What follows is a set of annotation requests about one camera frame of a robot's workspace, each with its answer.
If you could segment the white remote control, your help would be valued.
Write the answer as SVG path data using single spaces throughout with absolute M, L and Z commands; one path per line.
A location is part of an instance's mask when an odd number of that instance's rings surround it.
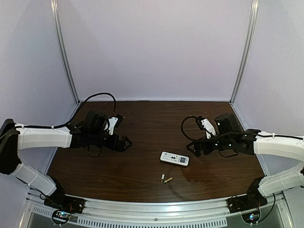
M 160 160 L 163 162 L 176 164 L 180 166 L 188 166 L 189 164 L 189 157 L 170 153 L 170 152 L 162 152 L 160 156 Z

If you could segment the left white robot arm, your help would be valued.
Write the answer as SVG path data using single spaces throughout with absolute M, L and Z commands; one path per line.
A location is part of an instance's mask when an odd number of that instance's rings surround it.
M 85 119 L 76 125 L 31 126 L 15 123 L 7 119 L 0 129 L 0 172 L 12 175 L 27 185 L 50 197 L 49 202 L 58 211 L 68 207 L 68 200 L 60 184 L 55 179 L 42 174 L 21 161 L 20 150 L 29 148 L 107 148 L 124 152 L 133 143 L 126 136 L 114 133 L 122 122 L 120 115 L 107 117 L 98 111 L 89 111 Z

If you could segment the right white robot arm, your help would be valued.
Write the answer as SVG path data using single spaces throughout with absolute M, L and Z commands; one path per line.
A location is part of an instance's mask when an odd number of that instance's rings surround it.
M 254 209 L 262 198 L 276 192 L 304 185 L 304 138 L 301 136 L 279 135 L 258 129 L 242 131 L 233 114 L 221 114 L 213 126 L 202 116 L 195 117 L 200 130 L 205 132 L 201 139 L 190 139 L 188 151 L 196 157 L 213 151 L 233 150 L 236 155 L 274 155 L 291 158 L 299 164 L 271 176 L 255 179 L 247 190 L 243 204 L 246 209 Z

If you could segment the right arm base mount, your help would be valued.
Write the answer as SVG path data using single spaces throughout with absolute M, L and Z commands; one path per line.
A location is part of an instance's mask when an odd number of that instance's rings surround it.
M 268 203 L 265 197 L 255 193 L 242 196 L 233 196 L 228 198 L 226 202 L 230 213 L 255 209 Z

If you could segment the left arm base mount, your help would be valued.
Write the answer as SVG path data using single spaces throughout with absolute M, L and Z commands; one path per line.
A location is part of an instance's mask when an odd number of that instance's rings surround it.
M 46 196 L 44 205 L 54 209 L 61 209 L 66 212 L 82 214 L 85 200 L 83 198 L 67 195 Z

